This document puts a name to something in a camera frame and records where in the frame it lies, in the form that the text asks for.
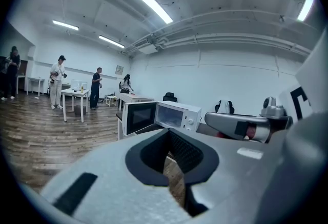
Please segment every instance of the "woman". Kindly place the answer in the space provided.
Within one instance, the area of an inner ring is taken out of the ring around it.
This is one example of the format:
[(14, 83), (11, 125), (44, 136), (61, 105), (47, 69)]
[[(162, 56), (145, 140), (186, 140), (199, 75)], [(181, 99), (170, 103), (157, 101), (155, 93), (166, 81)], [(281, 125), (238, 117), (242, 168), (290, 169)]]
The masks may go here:
[(21, 66), (21, 57), (18, 54), (16, 46), (11, 48), (10, 56), (5, 60), (5, 67), (2, 70), (2, 73), (5, 74), (4, 77), (4, 96), (1, 100), (6, 100), (8, 97), (9, 86), (11, 85), (11, 97), (10, 99), (15, 98), (16, 94), (16, 76)]
[(121, 93), (129, 94), (129, 92), (132, 91), (129, 74), (127, 74), (119, 84), (120, 84)]

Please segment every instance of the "white microwave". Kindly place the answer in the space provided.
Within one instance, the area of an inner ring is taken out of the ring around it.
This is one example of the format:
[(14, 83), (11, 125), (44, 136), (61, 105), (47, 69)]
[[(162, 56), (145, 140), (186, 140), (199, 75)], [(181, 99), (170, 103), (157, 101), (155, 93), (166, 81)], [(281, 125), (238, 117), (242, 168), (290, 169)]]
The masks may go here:
[(152, 124), (164, 128), (181, 128), (196, 131), (200, 123), (200, 107), (171, 101), (125, 103), (122, 130), (129, 135)]

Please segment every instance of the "camera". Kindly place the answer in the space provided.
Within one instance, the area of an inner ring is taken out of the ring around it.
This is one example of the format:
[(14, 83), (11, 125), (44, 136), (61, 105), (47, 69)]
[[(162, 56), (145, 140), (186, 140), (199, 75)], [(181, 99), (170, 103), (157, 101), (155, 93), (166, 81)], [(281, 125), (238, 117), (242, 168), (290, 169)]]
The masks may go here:
[(264, 100), (261, 116), (277, 119), (285, 116), (285, 109), (283, 106), (276, 106), (276, 99), (270, 96)]

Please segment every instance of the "fluorescent light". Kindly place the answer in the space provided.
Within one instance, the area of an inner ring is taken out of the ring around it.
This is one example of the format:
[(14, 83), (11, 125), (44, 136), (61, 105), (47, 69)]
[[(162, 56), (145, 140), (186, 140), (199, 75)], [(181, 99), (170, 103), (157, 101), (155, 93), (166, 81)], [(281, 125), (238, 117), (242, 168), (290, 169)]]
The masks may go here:
[(159, 15), (160, 18), (164, 20), (165, 23), (169, 24), (172, 21), (172, 19), (169, 17), (169, 15), (163, 10), (163, 8), (157, 3), (155, 0), (143, 0), (150, 8), (152, 8), (155, 13)]
[(77, 26), (64, 24), (64, 23), (61, 23), (61, 22), (58, 22), (58, 21), (55, 21), (55, 20), (53, 20), (53, 23), (54, 23), (55, 25), (65, 26), (65, 27), (72, 28), (72, 29), (78, 31), (78, 27), (77, 27)]
[(121, 45), (121, 44), (119, 44), (117, 42), (114, 42), (113, 40), (110, 40), (110, 39), (108, 39), (106, 37), (103, 37), (102, 35), (100, 35), (99, 38), (102, 39), (102, 40), (105, 40), (105, 41), (107, 41), (107, 42), (109, 42), (111, 44), (114, 44), (114, 45), (116, 45), (118, 47), (121, 47), (121, 48), (124, 48), (125, 47), (124, 45)]
[(301, 12), (299, 13), (299, 15), (297, 17), (298, 20), (300, 20), (300, 21), (305, 20), (306, 16), (308, 15), (308, 13), (311, 9), (313, 1), (314, 0), (305, 0), (305, 3), (303, 4), (303, 8), (302, 8)]

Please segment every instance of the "black chair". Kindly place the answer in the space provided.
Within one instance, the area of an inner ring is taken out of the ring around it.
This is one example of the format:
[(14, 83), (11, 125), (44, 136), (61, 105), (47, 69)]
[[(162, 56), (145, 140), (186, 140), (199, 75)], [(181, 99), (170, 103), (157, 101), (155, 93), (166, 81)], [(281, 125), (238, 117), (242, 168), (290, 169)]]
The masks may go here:
[(163, 96), (163, 101), (172, 101), (172, 102), (178, 102), (178, 99), (174, 97), (174, 93), (166, 93), (165, 96)]

